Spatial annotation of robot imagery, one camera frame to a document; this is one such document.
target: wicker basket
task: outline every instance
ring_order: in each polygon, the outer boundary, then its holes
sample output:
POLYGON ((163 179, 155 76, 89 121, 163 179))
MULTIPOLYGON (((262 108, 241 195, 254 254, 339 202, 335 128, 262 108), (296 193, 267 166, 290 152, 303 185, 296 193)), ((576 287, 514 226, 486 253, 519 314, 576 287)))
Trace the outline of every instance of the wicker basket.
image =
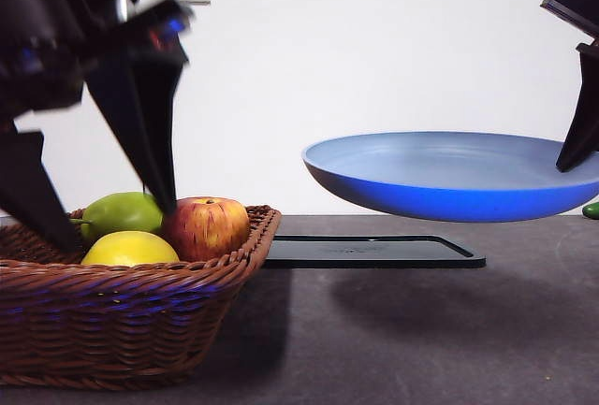
POLYGON ((132 268, 82 266, 83 250, 60 253, 22 225, 0 228, 0 383, 122 390, 184 381, 281 218, 268 206, 248 213, 252 232, 236 252, 132 268))

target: lemon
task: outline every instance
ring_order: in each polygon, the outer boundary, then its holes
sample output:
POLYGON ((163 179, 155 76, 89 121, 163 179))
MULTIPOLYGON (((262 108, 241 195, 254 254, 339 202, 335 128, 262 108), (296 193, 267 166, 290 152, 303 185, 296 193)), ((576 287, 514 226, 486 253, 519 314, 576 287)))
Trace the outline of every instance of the lemon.
POLYGON ((166 241, 150 232, 124 230, 99 239, 81 260, 82 265, 119 265, 178 262, 179 257, 166 241))

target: white wall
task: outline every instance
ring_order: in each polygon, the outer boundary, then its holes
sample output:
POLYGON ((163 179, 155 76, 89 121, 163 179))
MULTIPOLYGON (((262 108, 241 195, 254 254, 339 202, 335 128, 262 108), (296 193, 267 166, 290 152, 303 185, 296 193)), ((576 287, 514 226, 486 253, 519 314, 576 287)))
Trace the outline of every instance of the white wall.
MULTIPOLYGON (((143 0, 148 4, 153 0, 143 0)), ((329 194, 300 159, 357 133, 465 130, 564 139, 582 33, 542 0, 212 0, 183 39, 178 196, 284 213, 371 212, 329 194)), ((95 106, 24 116, 68 210, 138 189, 95 106)))

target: table surface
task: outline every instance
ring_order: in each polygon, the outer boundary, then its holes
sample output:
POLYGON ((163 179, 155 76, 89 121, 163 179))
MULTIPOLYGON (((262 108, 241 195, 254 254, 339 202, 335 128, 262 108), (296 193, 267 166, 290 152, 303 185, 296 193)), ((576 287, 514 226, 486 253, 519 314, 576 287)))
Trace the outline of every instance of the table surface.
POLYGON ((4 386, 0 403, 597 403, 598 230, 575 215, 284 216, 282 235, 437 235, 487 266, 262 269, 187 383, 122 393, 4 386))

